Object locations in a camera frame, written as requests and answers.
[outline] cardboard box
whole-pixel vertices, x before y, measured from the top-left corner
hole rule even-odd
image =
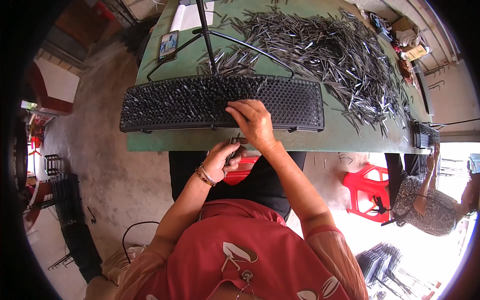
[[[406,46],[402,48],[402,51],[407,54],[409,61],[416,60],[424,55],[427,55],[427,50],[422,45],[417,45],[415,47]]]
[[[401,18],[400,20],[396,21],[395,23],[392,24],[392,30],[393,32],[397,31],[405,31],[408,29],[413,29],[413,25],[410,24],[408,19],[406,17]]]

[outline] red plastic stool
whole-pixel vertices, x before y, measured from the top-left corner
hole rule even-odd
[[[254,164],[258,160],[258,156],[248,156],[248,157],[242,157],[241,161],[239,164]],[[242,171],[231,171],[227,173],[227,177],[223,179],[223,181],[229,185],[236,185],[240,181],[244,180],[245,177],[250,174],[251,170],[242,170]]]
[[[371,221],[384,223],[390,220],[390,214],[388,211],[383,214],[369,214],[369,212],[377,206],[373,200],[374,196],[380,197],[382,200],[382,205],[387,210],[390,209],[390,197],[385,191],[385,186],[388,185],[388,180],[375,181],[365,177],[369,172],[374,170],[378,171],[380,179],[383,179],[384,174],[388,175],[387,169],[367,163],[367,166],[359,172],[348,173],[343,178],[343,186],[350,190],[350,198],[352,202],[352,209],[347,208],[347,212],[354,213]],[[373,203],[373,206],[366,212],[361,212],[359,210],[358,191],[367,193],[369,200]]]

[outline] green table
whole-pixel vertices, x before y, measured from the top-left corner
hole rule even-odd
[[[228,17],[237,17],[241,20],[247,19],[243,15],[244,9],[252,12],[264,12],[270,10],[266,5],[271,5],[270,0],[235,0],[221,4],[220,1],[215,2],[215,11],[220,15],[228,14]],[[160,37],[169,32],[171,22],[178,6],[177,0],[170,0],[165,7],[157,25],[155,26],[152,36],[146,47],[142,63],[140,65],[136,84],[147,83],[147,74],[155,67],[160,44]],[[278,4],[281,11],[287,14],[296,13],[301,17],[309,17],[312,15],[332,16],[338,15],[338,8],[343,7],[349,12],[362,19],[358,9],[341,0],[295,0],[289,1],[285,5],[285,1]],[[219,26],[221,18],[214,14],[213,26]],[[182,45],[194,35],[193,29],[180,31],[179,45]],[[239,40],[243,40],[243,36],[235,31],[231,26],[225,26],[224,30],[219,32],[230,35]],[[232,45],[232,42],[221,39],[216,36],[210,36],[212,47],[224,46],[222,51],[228,51],[226,46]],[[380,43],[385,53],[392,61],[396,61],[396,53],[393,48],[385,41],[380,39]],[[197,75],[197,59],[204,54],[206,49],[203,38],[193,42],[187,48],[180,51],[177,59],[162,65],[156,70],[151,78],[154,81],[168,78],[183,77]],[[255,66],[258,74],[269,74],[278,76],[289,76],[289,72],[283,67],[273,63],[269,58],[260,56]],[[413,86],[409,85],[406,89],[408,96],[413,96],[410,109],[412,116],[419,121],[431,121],[425,111],[421,94]],[[371,126],[361,127],[361,137],[357,135],[355,129],[345,119],[341,112],[333,110],[342,109],[341,104],[330,95],[322,85],[322,96],[324,102],[328,105],[324,107],[325,114],[325,130],[323,132],[293,132],[288,133],[283,130],[274,130],[274,135],[281,140],[287,150],[291,151],[342,151],[342,152],[397,152],[397,153],[422,153],[421,150],[413,148],[410,133],[402,130],[391,119],[386,121],[389,129],[388,138],[382,139],[380,128],[374,131]],[[151,134],[141,132],[130,132],[127,134],[128,151],[179,151],[179,150],[208,150],[212,145],[219,141],[237,135],[239,129],[183,129],[183,130],[165,130],[154,131]]]

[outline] bracelet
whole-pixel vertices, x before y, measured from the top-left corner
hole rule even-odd
[[[210,186],[215,186],[215,184],[211,183],[200,174],[200,172],[198,171],[198,168],[195,168],[195,172],[197,173],[198,177],[200,177],[206,184]]]
[[[216,182],[207,174],[207,172],[205,171],[204,169],[204,162],[202,162],[200,164],[200,169],[202,170],[202,172],[205,174],[205,176],[207,176],[207,179],[208,181],[210,181],[213,185],[216,185]]]

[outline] concrete floor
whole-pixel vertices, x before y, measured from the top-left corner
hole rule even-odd
[[[78,174],[85,219],[98,252],[105,259],[121,247],[121,238],[128,226],[141,221],[159,221],[173,201],[168,154],[127,152],[126,134],[119,131],[123,94],[134,85],[138,71],[134,57],[123,45],[112,44],[87,64],[73,113],[48,124],[41,153],[58,154],[64,169]],[[353,161],[349,164],[349,159],[340,160],[340,155],[350,156]],[[356,220],[356,216],[345,213],[350,196],[342,186],[342,179],[347,172],[358,171],[369,156],[367,153],[308,153],[304,172],[328,206],[338,210],[337,218]],[[381,161],[383,154],[376,157]],[[46,177],[43,172],[37,173],[40,179]],[[89,222],[87,206],[97,219],[95,224]],[[350,223],[340,221],[339,224],[345,224],[348,230]],[[301,234],[296,216],[291,216],[288,225]],[[126,242],[147,244],[154,231],[153,224],[134,227]],[[357,231],[352,232],[353,237],[357,235]],[[369,244],[373,246],[377,242],[372,240]],[[365,245],[354,244],[351,247],[355,253],[366,249]]]

